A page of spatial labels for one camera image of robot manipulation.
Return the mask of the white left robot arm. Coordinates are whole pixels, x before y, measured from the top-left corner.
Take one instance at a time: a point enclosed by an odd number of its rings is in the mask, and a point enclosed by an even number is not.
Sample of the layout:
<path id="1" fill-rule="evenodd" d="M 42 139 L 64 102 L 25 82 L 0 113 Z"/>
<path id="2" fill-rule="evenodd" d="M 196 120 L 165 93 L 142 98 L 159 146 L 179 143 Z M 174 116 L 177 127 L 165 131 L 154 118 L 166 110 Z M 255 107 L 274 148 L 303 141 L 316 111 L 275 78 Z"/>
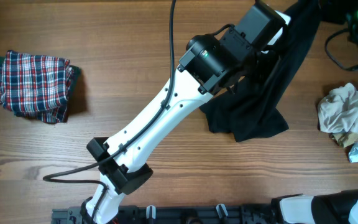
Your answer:
<path id="1" fill-rule="evenodd" d="M 290 20 L 257 1 L 238 24 L 194 36 L 158 95 L 124 129 L 87 144 L 98 163 L 101 186 L 83 202 L 83 222 L 111 222 L 123 198 L 151 177 L 147 159 L 161 140 L 220 90 L 252 72 L 258 56 L 285 38 Z"/>

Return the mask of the black t-shirt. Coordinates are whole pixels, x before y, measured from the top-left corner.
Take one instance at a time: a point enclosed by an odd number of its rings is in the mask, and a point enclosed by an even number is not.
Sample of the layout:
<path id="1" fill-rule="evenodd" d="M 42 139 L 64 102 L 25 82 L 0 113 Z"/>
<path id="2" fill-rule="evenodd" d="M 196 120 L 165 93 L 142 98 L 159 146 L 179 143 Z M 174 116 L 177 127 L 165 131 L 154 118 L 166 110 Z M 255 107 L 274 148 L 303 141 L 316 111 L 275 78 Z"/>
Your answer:
<path id="1" fill-rule="evenodd" d="M 225 92 L 201 106 L 212 133 L 233 133 L 237 142 L 270 138 L 288 129 L 277 104 L 308 54 L 322 20 L 317 1 L 298 1 L 290 16 L 286 41 L 278 52 L 261 55 L 257 69 L 233 94 Z"/>

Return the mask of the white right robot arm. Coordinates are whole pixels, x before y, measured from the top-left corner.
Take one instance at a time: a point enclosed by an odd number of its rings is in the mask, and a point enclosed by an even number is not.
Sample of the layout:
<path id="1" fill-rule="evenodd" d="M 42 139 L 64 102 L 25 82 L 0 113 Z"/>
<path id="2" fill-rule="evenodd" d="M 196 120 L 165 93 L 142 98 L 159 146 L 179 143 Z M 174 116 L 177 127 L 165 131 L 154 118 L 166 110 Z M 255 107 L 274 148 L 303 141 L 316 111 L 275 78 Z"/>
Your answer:
<path id="1" fill-rule="evenodd" d="M 358 46 L 358 0 L 320 1 L 323 20 L 347 23 L 346 32 Z M 277 223 L 358 223 L 358 189 L 335 194 L 287 195 L 271 202 Z"/>

